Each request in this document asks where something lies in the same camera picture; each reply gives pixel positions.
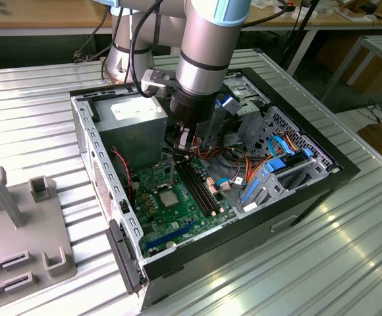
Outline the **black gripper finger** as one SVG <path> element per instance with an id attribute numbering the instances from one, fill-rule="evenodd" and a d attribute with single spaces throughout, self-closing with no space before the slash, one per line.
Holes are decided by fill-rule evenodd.
<path id="1" fill-rule="evenodd" d="M 174 150 L 173 150 L 173 158 L 175 162 L 180 162 L 184 159 L 184 157 L 188 154 L 187 151 L 187 137 L 188 137 L 188 129 L 184 126 L 183 123 L 178 124 L 178 131 L 175 138 Z"/>
<path id="2" fill-rule="evenodd" d="M 190 153 L 192 151 L 196 128 L 196 125 L 184 126 L 183 128 L 184 151 L 187 153 Z"/>

